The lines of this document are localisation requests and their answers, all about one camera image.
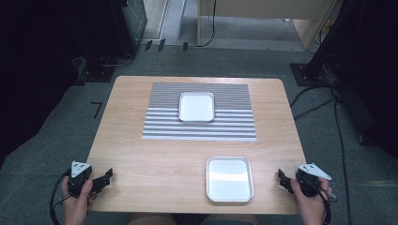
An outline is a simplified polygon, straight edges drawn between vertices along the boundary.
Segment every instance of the striped placemat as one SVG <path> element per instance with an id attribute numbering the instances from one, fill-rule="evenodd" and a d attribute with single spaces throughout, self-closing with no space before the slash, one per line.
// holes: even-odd
<path id="1" fill-rule="evenodd" d="M 214 95 L 215 117 L 209 122 L 178 118 L 184 92 Z M 255 142 L 253 110 L 247 84 L 154 82 L 143 139 Z"/>

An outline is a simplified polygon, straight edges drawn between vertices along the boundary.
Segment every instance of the plate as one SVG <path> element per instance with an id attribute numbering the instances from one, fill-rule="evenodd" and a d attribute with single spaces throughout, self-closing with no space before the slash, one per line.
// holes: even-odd
<path id="1" fill-rule="evenodd" d="M 178 117 L 182 121 L 214 119 L 214 96 L 209 92 L 184 92 L 179 98 Z"/>
<path id="2" fill-rule="evenodd" d="M 244 203 L 253 197 L 249 161 L 244 157 L 207 160 L 207 196 L 218 203 Z"/>

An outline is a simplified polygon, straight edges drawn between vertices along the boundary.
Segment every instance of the wooden table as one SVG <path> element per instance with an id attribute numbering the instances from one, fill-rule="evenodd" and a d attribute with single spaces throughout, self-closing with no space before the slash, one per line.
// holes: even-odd
<path id="1" fill-rule="evenodd" d="M 152 83 L 246 83 L 253 107 L 256 142 L 143 139 Z M 249 160 L 253 198 L 244 204 L 211 202 L 206 163 L 213 156 Z M 305 163 L 283 83 L 277 79 L 121 76 L 107 103 L 87 163 L 91 177 L 114 169 L 95 211 L 164 213 L 296 214 L 293 195 L 276 172 L 294 177 Z"/>
<path id="2" fill-rule="evenodd" d="M 197 44 L 201 45 L 201 17 L 213 15 L 214 0 L 197 1 Z M 295 19 L 293 24 L 298 36 L 304 49 L 308 50 L 336 2 L 337 0 L 217 0 L 216 16 Z"/>

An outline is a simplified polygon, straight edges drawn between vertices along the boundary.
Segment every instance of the white tray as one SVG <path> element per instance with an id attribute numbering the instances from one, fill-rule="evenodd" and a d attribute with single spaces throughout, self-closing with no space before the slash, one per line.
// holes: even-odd
<path id="1" fill-rule="evenodd" d="M 185 92 L 179 98 L 178 117 L 182 121 L 214 119 L 214 96 L 209 92 Z"/>
<path id="2" fill-rule="evenodd" d="M 207 196 L 213 202 L 244 203 L 253 197 L 249 161 L 244 157 L 207 160 Z"/>

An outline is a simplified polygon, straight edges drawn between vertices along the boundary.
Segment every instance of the carpeted floor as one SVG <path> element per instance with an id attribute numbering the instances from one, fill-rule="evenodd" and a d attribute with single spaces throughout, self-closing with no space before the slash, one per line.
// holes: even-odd
<path id="1" fill-rule="evenodd" d="M 110 83 L 72 86 L 43 128 L 14 151 L 0 172 L 0 224 L 51 224 L 49 200 L 58 176 L 73 160 L 86 161 L 114 80 L 119 75 L 279 78 L 291 102 L 297 87 L 289 63 L 307 63 L 313 52 L 281 52 L 165 47 L 141 49 L 133 61 L 118 67 Z M 331 98 L 328 88 L 302 95 L 292 114 L 305 112 Z M 97 104 L 103 102 L 99 114 Z M 339 140 L 334 105 L 330 103 L 296 121 L 307 161 L 331 175 L 338 202 L 331 206 L 332 224 L 348 224 L 343 173 L 345 159 L 352 224 L 398 224 L 397 159 L 377 146 L 358 144 L 358 132 L 344 105 L 337 104 L 345 154 Z M 61 207 L 57 215 L 62 220 Z M 125 213 L 88 215 L 86 224 L 125 224 Z M 262 224 L 301 224 L 298 216 L 259 215 Z"/>

